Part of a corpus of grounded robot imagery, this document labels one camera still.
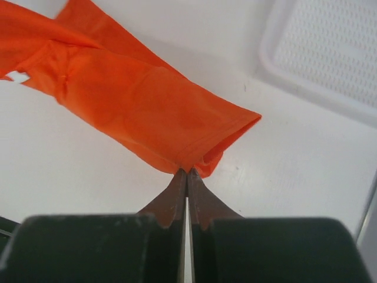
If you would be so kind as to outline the orange t shirt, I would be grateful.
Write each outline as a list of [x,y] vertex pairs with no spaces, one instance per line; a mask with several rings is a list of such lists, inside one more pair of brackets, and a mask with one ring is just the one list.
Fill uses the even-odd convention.
[[1,2],[1,79],[60,105],[165,173],[210,176],[261,115],[188,80],[91,1],[51,19]]

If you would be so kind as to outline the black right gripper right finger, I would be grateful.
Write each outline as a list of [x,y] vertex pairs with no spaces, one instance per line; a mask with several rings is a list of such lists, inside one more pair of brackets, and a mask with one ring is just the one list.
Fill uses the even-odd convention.
[[352,235],[333,218],[244,218],[187,176],[194,282],[371,282]]

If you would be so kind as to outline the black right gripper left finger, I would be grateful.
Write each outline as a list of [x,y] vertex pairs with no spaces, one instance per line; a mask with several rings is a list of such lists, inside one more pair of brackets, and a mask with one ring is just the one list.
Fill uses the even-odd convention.
[[2,282],[183,282],[187,175],[135,214],[35,215],[1,255]]

